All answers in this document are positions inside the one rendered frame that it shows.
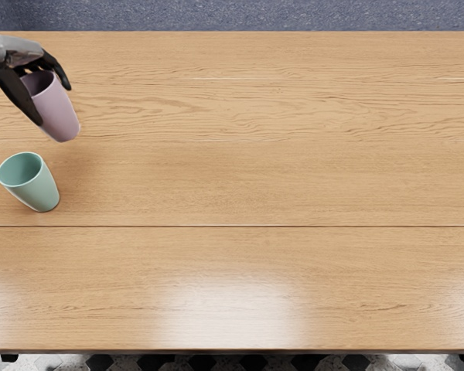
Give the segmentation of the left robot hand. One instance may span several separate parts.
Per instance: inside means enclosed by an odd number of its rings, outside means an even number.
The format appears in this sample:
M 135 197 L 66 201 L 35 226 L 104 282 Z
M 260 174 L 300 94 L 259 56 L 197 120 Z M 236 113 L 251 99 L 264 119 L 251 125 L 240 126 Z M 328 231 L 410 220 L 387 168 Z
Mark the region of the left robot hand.
M 53 71 L 65 90 L 70 81 L 57 59 L 33 40 L 0 34 L 0 88 L 5 96 L 34 124 L 43 119 L 21 78 L 29 72 Z

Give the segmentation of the lilac cup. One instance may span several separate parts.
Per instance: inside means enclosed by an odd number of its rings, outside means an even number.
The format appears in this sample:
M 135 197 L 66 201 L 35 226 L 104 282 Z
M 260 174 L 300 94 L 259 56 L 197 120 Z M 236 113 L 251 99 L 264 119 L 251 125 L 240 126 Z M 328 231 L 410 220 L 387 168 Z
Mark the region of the lilac cup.
M 53 71 L 41 70 L 21 77 L 43 119 L 40 129 L 57 142 L 74 139 L 80 122 L 60 79 Z

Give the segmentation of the mint green cup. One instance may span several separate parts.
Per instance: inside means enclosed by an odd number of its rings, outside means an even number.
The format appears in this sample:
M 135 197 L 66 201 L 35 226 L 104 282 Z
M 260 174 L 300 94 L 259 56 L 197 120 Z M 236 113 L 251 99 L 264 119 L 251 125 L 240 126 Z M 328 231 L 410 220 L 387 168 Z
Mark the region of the mint green cup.
M 54 177 L 35 152 L 11 155 L 0 164 L 0 184 L 18 201 L 36 212 L 49 212 L 60 202 Z

